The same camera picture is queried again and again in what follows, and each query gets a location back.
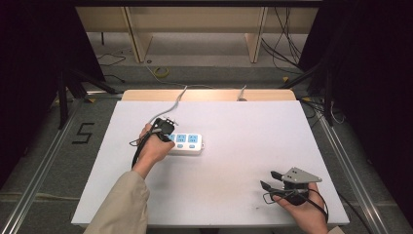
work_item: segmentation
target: beige jacket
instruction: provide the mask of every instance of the beige jacket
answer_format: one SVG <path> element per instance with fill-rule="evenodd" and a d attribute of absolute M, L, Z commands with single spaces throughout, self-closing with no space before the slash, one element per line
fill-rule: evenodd
<path fill-rule="evenodd" d="M 148 198 L 145 180 L 136 172 L 124 173 L 110 190 L 85 233 L 146 233 Z M 329 234 L 344 233 L 336 227 Z"/>

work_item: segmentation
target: white power strip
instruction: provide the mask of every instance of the white power strip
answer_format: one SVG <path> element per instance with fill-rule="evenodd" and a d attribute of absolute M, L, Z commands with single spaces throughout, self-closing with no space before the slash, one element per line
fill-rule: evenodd
<path fill-rule="evenodd" d="M 199 134 L 172 134 L 169 139 L 175 142 L 169 155 L 200 155 L 204 149 L 203 137 Z"/>

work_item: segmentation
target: gray carpet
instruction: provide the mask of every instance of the gray carpet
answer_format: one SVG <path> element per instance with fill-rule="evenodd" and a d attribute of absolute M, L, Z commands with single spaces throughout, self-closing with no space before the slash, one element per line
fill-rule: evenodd
<path fill-rule="evenodd" d="M 116 75 L 126 80 L 125 83 L 108 76 L 106 84 L 117 90 L 128 89 L 182 89 L 181 86 L 160 83 L 144 66 L 103 66 L 106 75 Z M 291 75 L 284 71 L 268 67 L 170 67 L 168 78 L 162 82 L 179 83 L 183 85 L 208 85 L 215 89 L 240 89 L 246 85 L 247 89 L 276 89 L 283 84 L 282 77 Z M 294 87 L 297 97 L 306 94 L 309 81 Z M 88 90 L 98 90 L 90 84 L 85 84 Z M 39 192 L 53 194 L 59 197 L 80 198 L 95 157 L 109 124 L 113 109 L 118 98 L 97 98 L 95 102 L 85 102 L 75 116 L 71 129 L 68 132 L 50 171 L 45 178 Z M 307 116 L 313 110 L 303 105 Z M 28 153 L 23 157 L 1 193 L 22 192 L 33 177 L 35 170 L 53 141 L 58 127 L 58 106 L 53 105 L 47 114 L 41 131 L 36 140 L 30 145 Z M 346 197 L 357 211 L 363 212 L 357 202 L 346 176 L 336 158 L 336 155 L 322 130 L 317 117 L 309 118 L 309 125 L 319 146 L 324 162 L 331 174 L 337 190 Z M 84 132 L 92 133 L 87 144 L 73 144 L 73 141 L 84 140 L 85 136 L 77 136 L 82 123 L 94 123 L 86 126 Z M 335 124 L 335 131 L 345 145 L 357 172 L 362 178 L 383 220 L 391 233 L 413 233 L 404 216 L 395 204 L 392 196 L 375 173 L 374 167 L 369 165 L 363 155 L 362 148 L 347 123 Z M 0 201 L 0 223 L 5 223 L 16 197 L 2 198 Z M 76 210 L 77 201 L 44 201 L 37 199 L 31 206 L 19 233 L 82 233 L 83 229 L 70 224 L 71 216 Z M 362 223 L 347 204 L 344 207 L 351 218 L 351 223 L 343 227 L 346 233 L 367 233 Z M 148 233 L 198 233 L 197 229 L 150 229 Z M 222 229 L 224 233 L 302 233 L 296 227 L 268 228 L 268 229 Z"/>

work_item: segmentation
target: white table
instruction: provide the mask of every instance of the white table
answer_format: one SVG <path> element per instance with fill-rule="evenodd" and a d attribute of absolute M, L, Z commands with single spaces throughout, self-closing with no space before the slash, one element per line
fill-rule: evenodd
<path fill-rule="evenodd" d="M 173 101 L 119 101 L 73 224 L 86 226 L 117 178 L 131 168 L 135 139 Z M 349 220 L 321 158 L 299 101 L 182 101 L 167 114 L 175 133 L 201 134 L 200 156 L 168 156 L 146 178 L 150 227 L 269 227 L 295 225 L 267 205 L 260 180 L 281 188 L 270 171 L 297 167 L 322 178 L 319 191 L 331 224 Z"/>

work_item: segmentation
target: power strip switch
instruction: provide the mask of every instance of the power strip switch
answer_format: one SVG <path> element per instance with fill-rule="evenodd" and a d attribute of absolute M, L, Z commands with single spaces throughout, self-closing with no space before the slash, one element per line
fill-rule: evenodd
<path fill-rule="evenodd" d="M 169 155 L 200 155 L 205 147 L 199 134 L 172 134 L 169 139 L 175 142 Z"/>

